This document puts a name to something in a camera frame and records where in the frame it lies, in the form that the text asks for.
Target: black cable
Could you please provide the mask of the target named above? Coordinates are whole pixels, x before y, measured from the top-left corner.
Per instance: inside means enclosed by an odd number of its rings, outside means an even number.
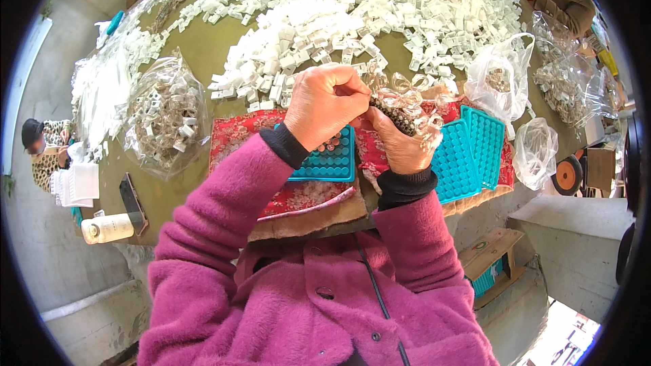
[[[364,256],[364,251],[362,250],[362,247],[359,245],[359,240],[357,240],[357,235],[352,233],[353,239],[355,240],[355,243],[357,244],[357,250],[359,252],[359,255],[362,256],[362,261],[364,262],[364,265],[367,268],[367,271],[369,272],[370,276],[370,282],[373,284],[373,289],[375,290],[375,295],[378,297],[378,302],[379,302],[379,307],[382,308],[382,313],[384,313],[384,318],[385,319],[391,319],[389,316],[389,312],[387,311],[386,306],[384,305],[384,300],[382,300],[382,296],[379,293],[379,287],[378,283],[375,281],[375,276],[373,275],[372,269],[370,268],[369,261],[366,260],[366,256]],[[400,352],[400,357],[402,358],[402,364],[404,366],[410,366],[409,363],[409,358],[407,357],[407,352],[405,352],[405,347],[402,344],[402,341],[398,340],[398,352]]]

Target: hand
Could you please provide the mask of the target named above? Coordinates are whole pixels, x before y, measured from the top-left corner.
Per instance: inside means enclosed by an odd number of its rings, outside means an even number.
[[[63,168],[66,166],[66,161],[68,160],[68,146],[65,145],[59,148],[59,154],[57,155],[57,162],[59,167]]]
[[[64,143],[68,143],[70,140],[70,132],[67,128],[61,130],[61,133],[59,133],[59,135],[61,136],[61,140],[63,140]]]
[[[368,110],[369,97],[353,67],[310,67],[296,76],[284,124],[312,151]]]
[[[436,133],[432,152],[425,152],[420,148],[422,136],[409,137],[403,134],[379,109],[371,106],[363,118],[368,120],[373,129],[378,132],[384,143],[389,167],[395,174],[416,174],[426,169],[432,161],[434,150],[443,140],[443,134]]]

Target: olive green tabletop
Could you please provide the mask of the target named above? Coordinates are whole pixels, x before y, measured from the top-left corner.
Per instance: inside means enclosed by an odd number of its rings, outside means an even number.
[[[179,16],[179,11],[183,6],[194,2],[186,0],[172,12],[167,22],[163,26],[167,28]],[[522,0],[523,15],[521,21],[528,22],[531,20],[531,6]],[[141,17],[141,27],[144,29],[151,25],[158,11],[155,6],[151,14],[143,13]],[[201,16],[195,17],[185,31],[180,34],[178,29],[174,29],[167,40],[165,47],[160,52],[161,57],[168,56],[177,46],[181,54],[187,61],[194,76],[205,86],[211,82],[213,74],[224,73],[224,62],[228,54],[229,47],[237,44],[240,37],[249,29],[257,29],[255,16],[251,18],[248,26],[241,24],[240,20],[232,17],[224,17],[216,24],[203,22]],[[411,61],[411,53],[402,45],[405,42],[404,36],[400,33],[392,32],[391,34],[382,33],[376,40],[376,44],[381,49],[382,54],[386,57],[389,65],[387,70],[390,74],[400,72],[407,78],[411,79],[413,72],[408,70]],[[333,61],[340,61],[340,52],[332,54]],[[364,53],[361,57],[354,59],[354,63],[367,62],[370,56]],[[141,71],[146,71],[150,64],[142,65]],[[314,65],[312,60],[301,65],[298,71]],[[575,150],[585,146],[585,134],[582,134],[582,140],[571,128],[565,125],[558,115],[552,111],[545,103],[540,90],[533,83],[531,75],[540,67],[540,55],[534,51],[531,59],[531,68],[529,69],[529,99],[533,105],[533,110],[537,116],[547,119],[550,126],[558,132],[558,155],[557,159],[562,160]],[[453,70],[457,80],[465,79],[462,72]],[[210,118],[232,118],[234,116],[246,113],[246,105],[243,99],[229,100],[210,100],[210,91],[205,93],[206,104]],[[528,113],[518,119],[514,126],[517,129],[520,125],[530,119]],[[126,172],[130,173],[134,189],[141,201],[145,215],[149,219],[149,227],[140,237],[133,236],[123,242],[131,244],[155,245],[158,242],[158,233],[161,225],[172,218],[172,212],[175,207],[182,205],[188,194],[197,188],[206,178],[208,172],[208,152],[209,145],[206,145],[199,156],[180,174],[164,181],[151,174],[142,171],[138,164],[128,159],[122,150],[120,143],[116,140],[109,140],[109,156],[100,161],[100,200],[99,206],[104,209],[106,215],[118,214],[124,212],[124,204],[118,190]],[[372,210],[377,203],[377,195],[370,187],[370,184],[362,183],[362,194],[367,202],[367,208]],[[370,225],[367,219],[355,221],[350,224],[334,225],[336,233],[357,231],[366,229]],[[326,236],[331,234],[326,229],[320,232]]]

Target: smartphone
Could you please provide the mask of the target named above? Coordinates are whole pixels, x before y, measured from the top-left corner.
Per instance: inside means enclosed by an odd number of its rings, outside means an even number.
[[[129,173],[126,173],[122,178],[122,182],[120,182],[120,195],[122,196],[126,213],[129,214],[131,224],[134,226],[134,233],[137,236],[142,235],[142,232],[149,225],[149,221],[144,215],[140,201],[138,201],[138,194],[135,193]]]

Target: black sleeve cuff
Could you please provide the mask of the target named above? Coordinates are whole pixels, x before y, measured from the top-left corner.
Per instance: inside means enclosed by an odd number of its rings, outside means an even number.
[[[378,199],[378,210],[402,207],[408,203],[425,198],[436,188],[438,178],[432,167],[416,174],[395,174],[390,169],[378,177],[378,185],[382,195]]]
[[[262,129],[260,137],[282,161],[294,169],[299,169],[303,160],[310,155],[310,152],[305,150],[284,123],[278,125],[275,130]]]

